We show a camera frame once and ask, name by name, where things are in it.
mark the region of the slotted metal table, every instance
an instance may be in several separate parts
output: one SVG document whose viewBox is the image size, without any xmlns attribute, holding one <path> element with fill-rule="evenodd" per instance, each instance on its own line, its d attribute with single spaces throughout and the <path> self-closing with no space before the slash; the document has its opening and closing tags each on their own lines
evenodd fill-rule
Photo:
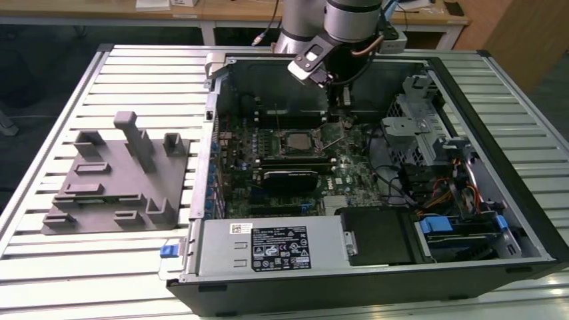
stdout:
<svg viewBox="0 0 569 320">
<path fill-rule="evenodd" d="M 197 319 L 165 289 L 179 259 L 159 249 L 187 234 L 209 52 L 263 52 L 247 47 L 102 46 L 0 216 L 0 319 Z M 569 144 L 491 57 L 475 51 L 407 51 L 443 59 L 524 182 L 569 241 Z M 82 129 L 123 139 L 118 111 L 135 111 L 152 139 L 179 132 L 191 139 L 180 220 L 172 231 L 46 236 L 52 206 Z M 461 133 L 459 120 L 447 109 Z M 245 319 L 561 319 L 569 312 L 569 273 L 516 282 L 476 299 L 428 301 Z"/>
</svg>

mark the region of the floor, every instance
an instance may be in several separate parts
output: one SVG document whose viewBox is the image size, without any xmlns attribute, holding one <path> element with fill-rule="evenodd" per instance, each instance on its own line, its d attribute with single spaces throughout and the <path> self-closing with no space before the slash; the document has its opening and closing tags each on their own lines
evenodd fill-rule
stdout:
<svg viewBox="0 0 569 320">
<path fill-rule="evenodd" d="M 216 37 L 221 45 L 249 45 L 260 33 L 259 29 L 235 31 L 220 29 Z M 276 32 L 265 38 L 276 40 Z M 15 107 L 11 101 L 3 107 L 4 113 L 14 117 L 20 132 L 14 137 L 0 135 L 0 212 L 18 187 L 22 177 L 44 142 L 52 124 L 83 72 L 90 64 L 100 43 L 201 45 L 197 28 L 173 27 L 56 27 L 0 25 L 0 101 L 2 88 L 24 77 L 24 71 L 6 72 L 2 64 L 3 54 L 16 50 L 28 65 L 38 86 L 24 95 L 32 99 L 39 93 L 38 102 L 30 107 Z M 531 94 L 555 126 L 569 138 L 569 55 L 561 60 Z"/>
</svg>

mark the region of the blue latch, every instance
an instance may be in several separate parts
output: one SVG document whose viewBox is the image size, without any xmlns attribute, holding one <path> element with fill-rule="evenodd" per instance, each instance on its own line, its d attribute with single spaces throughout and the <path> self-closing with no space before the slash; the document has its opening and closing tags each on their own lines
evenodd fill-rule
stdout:
<svg viewBox="0 0 569 320">
<path fill-rule="evenodd" d="M 211 201 L 211 200 L 207 200 L 205 203 L 204 203 L 204 208 L 208 211 L 213 210 L 213 208 L 215 208 L 215 202 Z"/>
<path fill-rule="evenodd" d="M 447 217 L 427 217 L 419 222 L 424 233 L 447 232 L 453 230 L 451 221 Z"/>
<path fill-rule="evenodd" d="M 220 151 L 220 145 L 217 144 L 217 142 L 212 142 L 212 152 L 217 153 Z"/>
<path fill-rule="evenodd" d="M 508 221 L 503 215 L 496 216 L 496 222 L 499 223 L 500 229 L 503 229 L 503 230 L 508 229 Z"/>
<path fill-rule="evenodd" d="M 303 205 L 301 205 L 301 213 L 305 215 L 307 214 L 307 211 L 311 209 L 311 207 L 312 207 L 312 203 L 304 203 Z"/>
<path fill-rule="evenodd" d="M 179 245 L 164 245 L 160 248 L 160 257 L 177 258 L 177 248 L 179 248 Z"/>
</svg>

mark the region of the wooden table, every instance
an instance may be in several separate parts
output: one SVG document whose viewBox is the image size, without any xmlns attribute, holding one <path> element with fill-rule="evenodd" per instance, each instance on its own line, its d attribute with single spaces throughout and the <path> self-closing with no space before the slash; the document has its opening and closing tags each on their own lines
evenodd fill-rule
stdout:
<svg viewBox="0 0 569 320">
<path fill-rule="evenodd" d="M 169 11 L 138 12 L 136 0 L 0 0 L 0 23 L 28 25 L 116 25 L 199 27 L 205 45 L 215 45 L 216 27 L 267 27 L 273 0 L 200 0 L 196 7 L 172 6 Z M 443 33 L 437 49 L 452 49 L 467 17 L 448 15 L 443 0 L 439 13 L 396 12 L 395 25 L 411 32 Z M 276 13 L 276 27 L 281 5 Z"/>
</svg>

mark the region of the power supply label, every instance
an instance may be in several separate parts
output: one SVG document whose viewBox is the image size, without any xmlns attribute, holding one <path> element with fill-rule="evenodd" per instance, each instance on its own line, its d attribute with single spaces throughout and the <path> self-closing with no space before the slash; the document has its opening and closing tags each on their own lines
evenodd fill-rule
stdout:
<svg viewBox="0 0 569 320">
<path fill-rule="evenodd" d="M 307 227 L 252 229 L 251 243 L 255 272 L 312 268 Z"/>
</svg>

